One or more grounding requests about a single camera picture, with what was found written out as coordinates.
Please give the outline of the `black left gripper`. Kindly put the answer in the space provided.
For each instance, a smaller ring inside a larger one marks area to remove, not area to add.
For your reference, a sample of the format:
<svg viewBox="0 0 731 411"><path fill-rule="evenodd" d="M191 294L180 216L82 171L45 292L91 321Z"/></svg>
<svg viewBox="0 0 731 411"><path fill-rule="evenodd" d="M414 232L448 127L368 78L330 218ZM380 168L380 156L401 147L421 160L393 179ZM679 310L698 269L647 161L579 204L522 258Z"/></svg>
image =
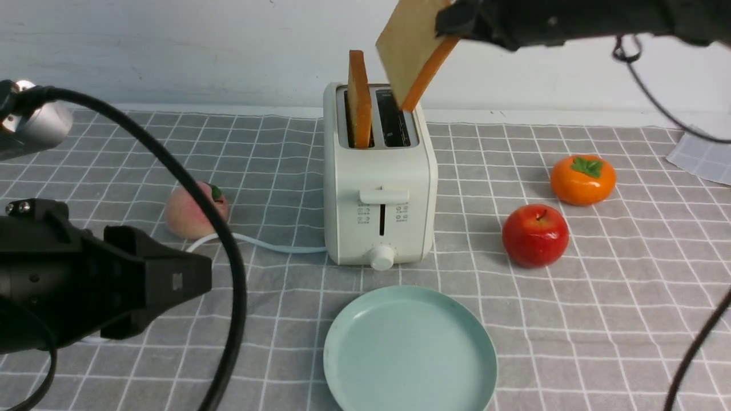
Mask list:
<svg viewBox="0 0 731 411"><path fill-rule="evenodd" d="M142 262L111 278L109 244ZM2 353L64 348L100 332L129 339L212 289L211 258L157 242L136 227L103 236L70 221L63 202L23 199L2 216Z"/></svg>

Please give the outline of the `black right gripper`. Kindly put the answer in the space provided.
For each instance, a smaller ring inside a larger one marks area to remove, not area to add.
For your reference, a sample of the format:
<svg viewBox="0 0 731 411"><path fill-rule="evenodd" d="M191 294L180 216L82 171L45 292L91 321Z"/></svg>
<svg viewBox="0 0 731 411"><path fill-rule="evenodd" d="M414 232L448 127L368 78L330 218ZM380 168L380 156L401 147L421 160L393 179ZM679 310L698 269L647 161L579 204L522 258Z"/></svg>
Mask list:
<svg viewBox="0 0 731 411"><path fill-rule="evenodd" d="M729 29L728 1L455 1L435 19L437 37L510 51L632 34L729 46Z"/></svg>

